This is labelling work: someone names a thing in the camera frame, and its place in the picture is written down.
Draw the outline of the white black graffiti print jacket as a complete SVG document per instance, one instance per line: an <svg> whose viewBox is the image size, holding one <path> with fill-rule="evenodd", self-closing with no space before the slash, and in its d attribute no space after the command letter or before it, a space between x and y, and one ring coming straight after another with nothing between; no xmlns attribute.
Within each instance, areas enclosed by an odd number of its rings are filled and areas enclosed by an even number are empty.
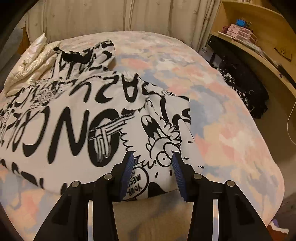
<svg viewBox="0 0 296 241"><path fill-rule="evenodd" d="M55 48L51 77L1 104L1 164L44 189L109 173L126 152L133 170L124 200L177 189L173 155L204 169L190 130L188 97L108 69L111 41L82 52Z"/></svg>

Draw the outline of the pastel patterned bed cover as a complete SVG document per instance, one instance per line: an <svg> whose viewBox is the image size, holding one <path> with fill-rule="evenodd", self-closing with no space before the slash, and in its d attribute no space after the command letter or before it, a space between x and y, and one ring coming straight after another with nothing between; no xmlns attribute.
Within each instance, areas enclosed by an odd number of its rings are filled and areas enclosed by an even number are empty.
<svg viewBox="0 0 296 241"><path fill-rule="evenodd" d="M108 69L138 74L144 81L188 97L190 130L204 161L203 176L234 181L267 225L285 192L280 169L239 95L195 50L149 32L110 32L62 40L59 49L82 52L111 41ZM33 240L63 193L33 184L1 164L1 205L24 240ZM114 204L120 240L186 240L193 205L176 190Z"/></svg>

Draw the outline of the black white patterned garment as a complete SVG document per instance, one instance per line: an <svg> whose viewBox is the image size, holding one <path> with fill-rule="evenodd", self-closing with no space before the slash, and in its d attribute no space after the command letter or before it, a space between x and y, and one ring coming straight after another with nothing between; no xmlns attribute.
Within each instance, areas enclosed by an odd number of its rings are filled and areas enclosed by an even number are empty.
<svg viewBox="0 0 296 241"><path fill-rule="evenodd" d="M269 95L258 78L251 71L234 65L221 64L217 70L229 87L239 95L251 116L256 119L262 118L268 110L266 103Z"/></svg>

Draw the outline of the cream shiny puffer jacket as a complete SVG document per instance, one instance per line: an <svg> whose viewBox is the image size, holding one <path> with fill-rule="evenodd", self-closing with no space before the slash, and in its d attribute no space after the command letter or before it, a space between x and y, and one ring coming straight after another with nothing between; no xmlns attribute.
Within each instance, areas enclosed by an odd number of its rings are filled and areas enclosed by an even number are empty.
<svg viewBox="0 0 296 241"><path fill-rule="evenodd" d="M22 87L39 80L53 66L57 56L54 48L59 47L60 44L60 41L48 44L45 34L38 37L8 74L1 95L12 96Z"/></svg>

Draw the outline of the dark grey bolster pillow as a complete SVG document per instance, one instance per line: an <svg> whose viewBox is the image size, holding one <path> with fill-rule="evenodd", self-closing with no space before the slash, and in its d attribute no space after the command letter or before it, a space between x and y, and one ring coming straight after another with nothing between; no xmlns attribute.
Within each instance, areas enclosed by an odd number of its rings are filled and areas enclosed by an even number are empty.
<svg viewBox="0 0 296 241"><path fill-rule="evenodd" d="M1 51L1 71L7 72L12 69L19 60L20 54L17 50L23 38L22 29L14 29Z"/></svg>

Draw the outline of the wooden shelf desk unit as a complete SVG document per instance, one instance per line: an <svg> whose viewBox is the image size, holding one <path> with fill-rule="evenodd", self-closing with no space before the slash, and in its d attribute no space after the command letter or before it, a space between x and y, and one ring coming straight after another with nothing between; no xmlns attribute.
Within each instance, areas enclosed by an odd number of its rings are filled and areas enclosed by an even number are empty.
<svg viewBox="0 0 296 241"><path fill-rule="evenodd" d="M289 80L265 57L261 56L234 37L223 33L223 28L236 23L238 19L251 23L251 30L257 37L256 45L260 47L274 62L281 64L286 72L295 80L295 32L284 16L275 11L267 1L221 1L211 36L235 46L250 59L252 68L258 68L258 74L263 71L272 73L295 95L295 87Z"/></svg>

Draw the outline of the small blue box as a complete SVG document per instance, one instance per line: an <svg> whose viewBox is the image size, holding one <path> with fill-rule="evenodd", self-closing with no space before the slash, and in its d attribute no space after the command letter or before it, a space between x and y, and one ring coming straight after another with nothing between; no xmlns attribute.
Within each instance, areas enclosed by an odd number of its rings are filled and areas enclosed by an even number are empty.
<svg viewBox="0 0 296 241"><path fill-rule="evenodd" d="M247 26L247 22L242 19L237 19L236 25L245 28Z"/></svg>

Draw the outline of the beige patterned curtain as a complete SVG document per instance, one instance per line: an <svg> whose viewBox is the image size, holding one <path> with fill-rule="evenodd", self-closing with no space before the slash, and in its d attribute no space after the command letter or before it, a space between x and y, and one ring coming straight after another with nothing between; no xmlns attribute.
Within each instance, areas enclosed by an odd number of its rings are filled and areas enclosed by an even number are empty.
<svg viewBox="0 0 296 241"><path fill-rule="evenodd" d="M26 14L30 42L49 42L116 31L145 31L176 38L198 51L210 34L220 1L38 1Z"/></svg>

